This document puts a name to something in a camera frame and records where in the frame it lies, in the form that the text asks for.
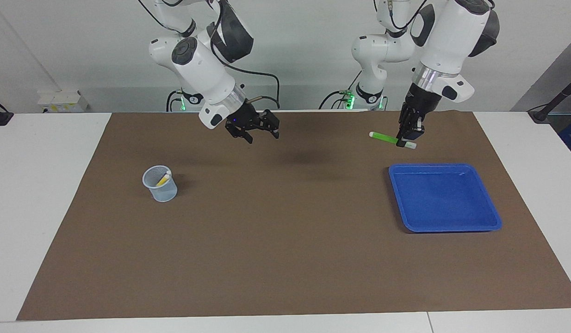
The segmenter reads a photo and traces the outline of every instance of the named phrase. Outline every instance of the white table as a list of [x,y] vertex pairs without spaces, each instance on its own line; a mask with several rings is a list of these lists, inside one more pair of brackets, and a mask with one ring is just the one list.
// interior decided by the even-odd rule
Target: white table
[[[524,113],[476,112],[571,279],[571,153]],[[110,114],[17,114],[0,127],[0,333],[571,333],[571,308],[13,322]]]

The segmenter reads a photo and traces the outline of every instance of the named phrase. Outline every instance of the plastic tray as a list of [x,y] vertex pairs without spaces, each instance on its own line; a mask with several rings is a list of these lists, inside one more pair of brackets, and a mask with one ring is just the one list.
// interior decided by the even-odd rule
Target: plastic tray
[[413,232],[480,232],[502,227],[471,165],[395,164],[389,175],[404,225]]

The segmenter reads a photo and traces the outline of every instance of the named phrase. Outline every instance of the black clamp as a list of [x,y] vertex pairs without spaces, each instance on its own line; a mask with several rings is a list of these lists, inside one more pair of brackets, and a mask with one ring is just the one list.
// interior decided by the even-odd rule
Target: black clamp
[[254,129],[269,131],[275,139],[279,139],[279,119],[275,114],[269,110],[258,113],[248,101],[226,119],[226,130],[234,138],[242,137],[252,143],[248,131]]
[[406,141],[416,140],[425,133],[423,121],[425,115],[435,110],[442,96],[425,91],[412,84],[405,97],[403,108],[398,118],[397,146],[404,147]]

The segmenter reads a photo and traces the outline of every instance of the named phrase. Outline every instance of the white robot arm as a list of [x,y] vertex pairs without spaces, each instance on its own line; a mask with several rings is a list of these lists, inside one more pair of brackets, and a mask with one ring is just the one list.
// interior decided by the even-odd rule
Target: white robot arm
[[[154,0],[158,15],[167,18],[163,25],[175,31],[183,31],[172,16],[168,2]],[[187,6],[203,0],[178,0],[173,6]],[[194,89],[205,101],[199,119],[209,129],[214,129],[226,120],[226,129],[233,137],[243,137],[249,143],[253,139],[251,129],[270,131],[279,138],[279,120],[269,110],[256,112],[235,79],[226,72],[224,63],[249,55],[253,38],[241,23],[228,0],[205,0],[218,13],[217,23],[211,23],[196,37],[193,25],[188,25],[185,34],[158,38],[150,44],[150,55],[156,63],[172,70],[179,78],[183,89]]]
[[[393,0],[395,22],[407,22],[410,18],[410,0]],[[389,16],[386,0],[379,1],[377,19],[386,29],[385,34],[366,35],[356,38],[351,54],[360,63],[362,72],[355,93],[360,107],[376,108],[381,100],[387,73],[384,63],[408,61],[415,44],[406,29],[396,28]]]
[[460,75],[463,62],[494,45],[499,35],[497,14],[484,0],[447,0],[439,18],[432,8],[423,10],[429,13],[422,14],[425,31],[414,40],[427,44],[398,120],[400,147],[425,133],[425,114],[434,111],[442,97],[460,103],[474,94]]
[[[386,33],[361,36],[353,44],[353,57],[362,67],[355,101],[370,109],[381,100],[384,63],[407,61],[415,44],[425,46],[398,121],[400,147],[424,133],[425,114],[434,111],[442,97],[460,103],[474,94],[474,88],[460,75],[463,62],[493,46],[499,34],[497,14],[485,0],[446,0],[439,17],[433,5],[421,9],[425,3],[419,7],[421,28],[414,36],[406,33],[417,16],[410,18],[410,0],[379,0],[377,18]],[[407,25],[399,27],[397,23]]]

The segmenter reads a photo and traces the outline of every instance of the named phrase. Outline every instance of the pen holder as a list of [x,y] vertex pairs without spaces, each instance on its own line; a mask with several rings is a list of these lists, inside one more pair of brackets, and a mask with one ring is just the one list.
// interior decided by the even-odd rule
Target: pen holder
[[154,200],[157,202],[169,202],[176,196],[176,184],[174,183],[173,176],[164,184],[156,186],[158,182],[167,174],[170,169],[164,165],[156,165],[146,170],[142,177],[142,183],[147,187]]

